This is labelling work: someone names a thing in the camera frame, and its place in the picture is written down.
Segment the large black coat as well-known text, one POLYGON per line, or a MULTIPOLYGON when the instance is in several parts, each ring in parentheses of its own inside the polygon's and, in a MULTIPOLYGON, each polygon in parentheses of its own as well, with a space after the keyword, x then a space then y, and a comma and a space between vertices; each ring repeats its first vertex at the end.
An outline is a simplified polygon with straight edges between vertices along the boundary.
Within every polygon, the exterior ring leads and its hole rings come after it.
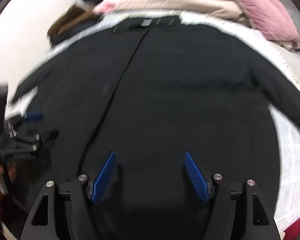
POLYGON ((29 212, 45 182, 72 181, 116 155, 94 208, 105 239, 198 239, 206 206, 184 169, 199 162, 231 181, 253 179, 277 203, 280 152, 269 106, 300 127, 300 92, 238 38, 176 17, 141 19, 89 35, 30 74, 13 101, 38 90, 20 133, 56 129, 40 159, 21 165, 29 212))

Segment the light blue fringed bedspread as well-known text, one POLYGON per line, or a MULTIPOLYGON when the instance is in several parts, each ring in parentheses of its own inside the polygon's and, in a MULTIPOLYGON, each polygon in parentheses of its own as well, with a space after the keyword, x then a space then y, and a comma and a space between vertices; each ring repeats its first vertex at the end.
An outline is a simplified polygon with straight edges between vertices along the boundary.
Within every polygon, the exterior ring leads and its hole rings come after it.
MULTIPOLYGON (((53 59, 79 40, 110 29, 129 17, 145 17, 152 20, 155 18, 162 19, 165 16, 177 16, 183 25, 208 25, 241 40, 272 63, 300 90, 300 83, 293 74, 290 63, 281 55, 277 46, 267 41, 259 31, 250 29, 240 23, 223 20, 211 15, 176 10, 139 10, 111 13, 100 23, 80 31, 74 37, 68 38, 50 49, 40 61, 37 61, 35 70, 38 70, 44 63, 53 59)), ((281 159, 280 189, 274 219, 278 229, 283 231, 300 218, 300 183, 294 182, 292 178, 295 174, 300 175, 300 129, 274 106, 271 106, 269 110, 279 136, 281 159)))

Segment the orange red right sleeve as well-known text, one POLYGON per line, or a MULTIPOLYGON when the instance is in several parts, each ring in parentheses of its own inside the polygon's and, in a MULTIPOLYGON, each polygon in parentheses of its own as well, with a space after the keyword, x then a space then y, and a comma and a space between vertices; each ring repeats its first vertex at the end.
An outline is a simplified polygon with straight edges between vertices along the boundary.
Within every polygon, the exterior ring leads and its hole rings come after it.
POLYGON ((290 225, 282 235, 283 240, 296 240, 300 236, 300 218, 290 225))

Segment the folded brown garment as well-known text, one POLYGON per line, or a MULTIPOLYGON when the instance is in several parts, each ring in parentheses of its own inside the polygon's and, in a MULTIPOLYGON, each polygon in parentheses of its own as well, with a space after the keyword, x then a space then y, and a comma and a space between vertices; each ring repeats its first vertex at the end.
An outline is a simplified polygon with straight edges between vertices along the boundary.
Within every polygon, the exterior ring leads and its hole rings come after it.
POLYGON ((73 4, 66 13, 50 26, 47 36, 49 38, 57 38, 81 23, 98 21, 99 19, 100 15, 95 14, 92 9, 83 9, 73 4))

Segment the pink velvet pillow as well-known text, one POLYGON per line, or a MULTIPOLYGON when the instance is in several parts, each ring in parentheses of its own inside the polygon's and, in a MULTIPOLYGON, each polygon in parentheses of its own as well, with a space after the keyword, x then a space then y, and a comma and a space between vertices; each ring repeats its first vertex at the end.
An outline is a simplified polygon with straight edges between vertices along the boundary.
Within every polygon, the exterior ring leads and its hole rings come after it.
POLYGON ((288 50, 300 48, 300 35, 285 6, 278 0, 236 0, 251 26, 288 50))

